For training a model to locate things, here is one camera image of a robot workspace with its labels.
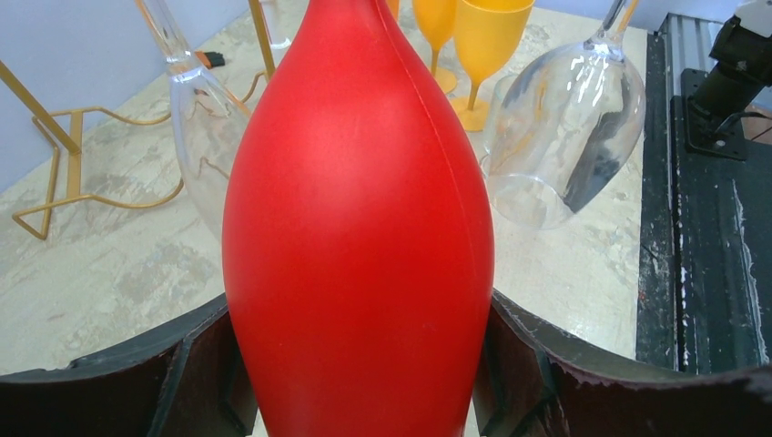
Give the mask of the orange plastic goblet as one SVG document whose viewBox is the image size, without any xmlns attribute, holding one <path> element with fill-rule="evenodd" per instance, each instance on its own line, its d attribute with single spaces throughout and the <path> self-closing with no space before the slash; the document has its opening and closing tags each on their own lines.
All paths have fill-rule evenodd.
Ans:
<svg viewBox="0 0 772 437">
<path fill-rule="evenodd" d="M 386 4 L 389 7 L 392 17 L 395 20 L 399 19 L 400 14 L 400 0 L 386 0 Z"/>
</svg>

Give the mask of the yellow goblet rear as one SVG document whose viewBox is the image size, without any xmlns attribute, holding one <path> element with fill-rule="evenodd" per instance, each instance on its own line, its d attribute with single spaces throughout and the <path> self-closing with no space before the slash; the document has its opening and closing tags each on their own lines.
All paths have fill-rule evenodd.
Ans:
<svg viewBox="0 0 772 437">
<path fill-rule="evenodd" d="M 417 26 L 431 48 L 429 70 L 444 94 L 451 93 L 457 85 L 455 74 L 439 66 L 440 52 L 452 38 L 456 17 L 454 0 L 412 0 L 412 10 Z"/>
</svg>

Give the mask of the white pvc pipe frame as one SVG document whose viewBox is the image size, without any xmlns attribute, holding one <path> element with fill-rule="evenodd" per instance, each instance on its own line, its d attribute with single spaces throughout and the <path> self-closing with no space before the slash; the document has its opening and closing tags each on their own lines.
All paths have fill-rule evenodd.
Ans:
<svg viewBox="0 0 772 437">
<path fill-rule="evenodd" d="M 291 40 L 285 35 L 280 25 L 278 2 L 276 0 L 260 0 L 259 3 L 264 15 L 270 48 L 272 50 L 288 49 Z"/>
</svg>

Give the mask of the clear stemmed glass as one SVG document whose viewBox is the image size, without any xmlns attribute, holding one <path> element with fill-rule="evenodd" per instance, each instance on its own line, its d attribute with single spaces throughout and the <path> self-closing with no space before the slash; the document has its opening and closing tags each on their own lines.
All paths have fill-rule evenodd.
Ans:
<svg viewBox="0 0 772 437">
<path fill-rule="evenodd" d="M 614 1 L 592 36 L 537 57 L 508 88 L 485 166 L 489 200 L 506 219 L 557 228 L 630 158 L 646 105 L 623 49 L 636 6 Z"/>
</svg>

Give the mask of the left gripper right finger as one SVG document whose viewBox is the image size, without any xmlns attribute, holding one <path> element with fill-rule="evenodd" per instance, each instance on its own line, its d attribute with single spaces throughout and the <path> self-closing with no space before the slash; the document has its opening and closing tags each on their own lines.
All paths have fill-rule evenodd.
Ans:
<svg viewBox="0 0 772 437">
<path fill-rule="evenodd" d="M 771 369 L 695 375 L 599 348 L 494 293 L 473 405 L 484 436 L 768 436 Z"/>
</svg>

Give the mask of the yellow goblet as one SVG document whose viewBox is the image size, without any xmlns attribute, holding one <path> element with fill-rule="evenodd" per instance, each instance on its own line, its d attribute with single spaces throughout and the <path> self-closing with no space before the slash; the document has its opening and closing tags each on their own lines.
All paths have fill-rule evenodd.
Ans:
<svg viewBox="0 0 772 437">
<path fill-rule="evenodd" d="M 417 26 L 431 48 L 429 70 L 444 94 L 451 93 L 457 85 L 455 74 L 439 66 L 440 52 L 452 38 L 456 17 L 454 0 L 412 0 L 412 10 Z"/>
<path fill-rule="evenodd" d="M 467 97 L 453 98 L 451 104 L 464 130 L 483 130 L 490 104 L 478 97 L 479 89 L 513 56 L 533 5 L 531 0 L 457 2 L 453 42 L 470 79 L 470 92 Z"/>
</svg>

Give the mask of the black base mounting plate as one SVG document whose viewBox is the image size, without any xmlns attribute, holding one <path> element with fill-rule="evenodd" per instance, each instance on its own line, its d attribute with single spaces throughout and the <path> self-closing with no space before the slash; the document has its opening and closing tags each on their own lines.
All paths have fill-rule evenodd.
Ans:
<svg viewBox="0 0 772 437">
<path fill-rule="evenodd" d="M 686 147 L 666 36 L 647 38 L 635 356 L 688 373 L 771 362 L 771 148 Z"/>
</svg>

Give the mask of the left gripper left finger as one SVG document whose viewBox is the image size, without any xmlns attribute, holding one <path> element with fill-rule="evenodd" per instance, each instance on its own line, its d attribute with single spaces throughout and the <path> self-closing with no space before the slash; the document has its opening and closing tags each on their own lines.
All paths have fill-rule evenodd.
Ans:
<svg viewBox="0 0 772 437">
<path fill-rule="evenodd" d="M 4 436 L 248 436 L 256 416 L 224 296 L 64 369 L 1 379 Z"/>
</svg>

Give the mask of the aluminium rail frame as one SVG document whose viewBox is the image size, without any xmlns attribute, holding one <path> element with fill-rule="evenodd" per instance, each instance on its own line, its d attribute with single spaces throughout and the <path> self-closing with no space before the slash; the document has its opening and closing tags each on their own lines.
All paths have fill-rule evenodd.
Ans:
<svg viewBox="0 0 772 437">
<path fill-rule="evenodd" d="M 710 72 L 716 60 L 709 54 L 723 24 L 669 13 L 661 27 L 665 33 L 670 94 L 682 96 L 681 75 L 685 68 Z"/>
</svg>

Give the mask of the clear wine glass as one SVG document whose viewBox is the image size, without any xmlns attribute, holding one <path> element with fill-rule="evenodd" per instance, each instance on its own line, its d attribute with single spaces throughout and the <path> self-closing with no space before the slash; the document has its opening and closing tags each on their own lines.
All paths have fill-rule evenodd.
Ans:
<svg viewBox="0 0 772 437">
<path fill-rule="evenodd" d="M 188 196 L 221 239 L 229 179 L 250 112 L 190 48 L 164 1 L 136 5 L 165 57 L 170 118 Z"/>
</svg>

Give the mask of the yellow goblet front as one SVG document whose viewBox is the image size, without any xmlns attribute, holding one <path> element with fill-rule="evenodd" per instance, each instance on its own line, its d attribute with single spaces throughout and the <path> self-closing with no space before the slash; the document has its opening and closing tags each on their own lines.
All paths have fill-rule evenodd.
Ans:
<svg viewBox="0 0 772 437">
<path fill-rule="evenodd" d="M 483 130 L 490 104 L 478 97 L 479 89 L 513 56 L 533 5 L 531 0 L 457 2 L 453 42 L 470 79 L 470 92 L 467 97 L 453 98 L 451 104 L 464 130 Z"/>
</svg>

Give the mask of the small black orange object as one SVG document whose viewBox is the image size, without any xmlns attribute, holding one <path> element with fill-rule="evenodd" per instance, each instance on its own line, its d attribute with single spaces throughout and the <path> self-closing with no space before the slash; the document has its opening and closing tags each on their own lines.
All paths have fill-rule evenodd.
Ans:
<svg viewBox="0 0 772 437">
<path fill-rule="evenodd" d="M 226 64 L 225 57 L 214 51 L 196 51 L 196 57 L 206 68 L 214 68 L 224 66 Z"/>
</svg>

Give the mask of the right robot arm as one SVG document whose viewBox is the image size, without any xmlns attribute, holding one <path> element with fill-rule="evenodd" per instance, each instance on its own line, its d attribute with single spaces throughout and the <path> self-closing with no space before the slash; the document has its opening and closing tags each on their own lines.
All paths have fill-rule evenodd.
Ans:
<svg viewBox="0 0 772 437">
<path fill-rule="evenodd" d="M 687 68 L 681 76 L 686 149 L 744 161 L 759 143 L 746 138 L 742 120 L 763 116 L 747 107 L 771 86 L 771 3 L 741 2 L 709 56 L 710 72 Z"/>
</svg>

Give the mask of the red plastic goblet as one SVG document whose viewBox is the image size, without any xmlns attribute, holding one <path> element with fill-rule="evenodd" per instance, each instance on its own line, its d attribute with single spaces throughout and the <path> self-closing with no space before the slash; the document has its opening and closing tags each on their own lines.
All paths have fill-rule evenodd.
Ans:
<svg viewBox="0 0 772 437">
<path fill-rule="evenodd" d="M 382 1 L 312 1 L 229 181 L 230 318 L 271 436 L 460 436 L 493 291 L 469 138 Z"/>
</svg>

